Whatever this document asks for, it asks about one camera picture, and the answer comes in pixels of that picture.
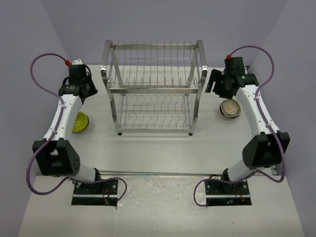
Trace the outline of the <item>green round bowl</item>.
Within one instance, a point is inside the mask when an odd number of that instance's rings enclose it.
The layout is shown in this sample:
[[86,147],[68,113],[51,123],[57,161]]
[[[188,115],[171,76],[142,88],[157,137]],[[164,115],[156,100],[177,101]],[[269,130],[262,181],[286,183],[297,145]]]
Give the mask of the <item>green round bowl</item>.
[[75,123],[72,129],[72,133],[80,133],[83,132],[89,125],[89,118],[83,112],[78,112]]

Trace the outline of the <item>white scalloped bowl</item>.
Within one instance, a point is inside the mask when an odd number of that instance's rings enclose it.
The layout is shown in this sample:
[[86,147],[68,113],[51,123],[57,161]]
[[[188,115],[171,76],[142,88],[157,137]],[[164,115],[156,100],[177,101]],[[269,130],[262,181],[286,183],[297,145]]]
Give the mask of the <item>white scalloped bowl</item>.
[[234,99],[226,99],[220,106],[222,107],[223,112],[228,116],[235,116],[241,111],[240,104]]

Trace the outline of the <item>green square bowl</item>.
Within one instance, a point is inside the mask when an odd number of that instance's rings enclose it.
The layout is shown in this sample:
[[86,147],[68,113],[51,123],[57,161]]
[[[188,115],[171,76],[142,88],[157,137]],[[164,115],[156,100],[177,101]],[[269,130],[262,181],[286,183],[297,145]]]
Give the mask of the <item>green square bowl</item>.
[[241,111],[240,111],[240,113],[237,114],[237,115],[235,115],[235,116],[228,116],[228,115],[226,115],[226,114],[223,112],[221,106],[219,107],[219,110],[220,110],[221,115],[222,115],[223,117],[225,117],[226,119],[237,119],[237,118],[240,117],[240,115],[241,115]]

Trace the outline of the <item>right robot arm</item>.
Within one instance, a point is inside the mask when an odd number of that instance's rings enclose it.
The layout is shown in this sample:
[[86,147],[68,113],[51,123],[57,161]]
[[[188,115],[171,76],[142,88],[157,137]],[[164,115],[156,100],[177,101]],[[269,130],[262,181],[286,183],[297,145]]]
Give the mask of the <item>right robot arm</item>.
[[226,177],[221,180],[220,188],[224,193],[231,194],[238,188],[238,182],[280,164],[290,137],[273,122],[260,95],[260,84],[254,74],[245,72],[243,58],[228,55],[224,62],[222,72],[211,71],[205,91],[225,99],[237,98],[252,133],[252,139],[242,150],[242,159],[223,172]]

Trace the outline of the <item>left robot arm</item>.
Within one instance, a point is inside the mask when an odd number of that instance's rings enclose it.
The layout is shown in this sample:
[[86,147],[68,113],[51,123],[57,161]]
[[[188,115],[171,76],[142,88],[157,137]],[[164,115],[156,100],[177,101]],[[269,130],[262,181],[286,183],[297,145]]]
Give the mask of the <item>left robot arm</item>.
[[69,76],[58,90],[58,107],[51,126],[43,139],[32,146],[42,175],[68,176],[86,182],[85,188],[92,194],[102,190],[103,182],[96,168],[81,163],[69,137],[86,98],[97,92],[88,66],[70,65]]

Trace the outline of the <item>stainless steel dish rack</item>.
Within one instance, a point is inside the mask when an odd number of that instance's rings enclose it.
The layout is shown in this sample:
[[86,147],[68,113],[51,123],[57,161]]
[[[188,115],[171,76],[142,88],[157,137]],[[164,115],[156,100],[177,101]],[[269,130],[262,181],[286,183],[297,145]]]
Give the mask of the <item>stainless steel dish rack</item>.
[[193,135],[208,72],[203,41],[107,40],[100,71],[118,135]]

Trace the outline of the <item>aluminium table rail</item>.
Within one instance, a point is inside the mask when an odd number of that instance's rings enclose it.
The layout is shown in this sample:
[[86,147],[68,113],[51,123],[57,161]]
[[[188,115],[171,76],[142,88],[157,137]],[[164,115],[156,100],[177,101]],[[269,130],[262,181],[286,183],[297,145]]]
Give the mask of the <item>aluminium table rail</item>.
[[128,172],[128,171],[100,171],[102,176],[117,177],[210,177],[209,173],[172,173],[172,172]]

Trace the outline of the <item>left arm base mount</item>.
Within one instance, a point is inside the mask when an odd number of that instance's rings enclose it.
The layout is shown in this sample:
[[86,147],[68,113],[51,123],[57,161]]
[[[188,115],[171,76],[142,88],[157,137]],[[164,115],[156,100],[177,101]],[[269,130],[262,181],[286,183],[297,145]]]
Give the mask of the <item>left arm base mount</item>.
[[71,205],[117,207],[119,184],[117,179],[98,184],[73,183],[75,187]]

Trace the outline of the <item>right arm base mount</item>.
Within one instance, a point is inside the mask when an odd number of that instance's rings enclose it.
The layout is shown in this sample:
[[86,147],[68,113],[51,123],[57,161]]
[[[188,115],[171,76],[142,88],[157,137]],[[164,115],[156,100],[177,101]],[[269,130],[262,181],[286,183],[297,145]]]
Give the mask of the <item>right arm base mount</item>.
[[252,205],[247,181],[226,184],[218,181],[205,181],[207,206]]

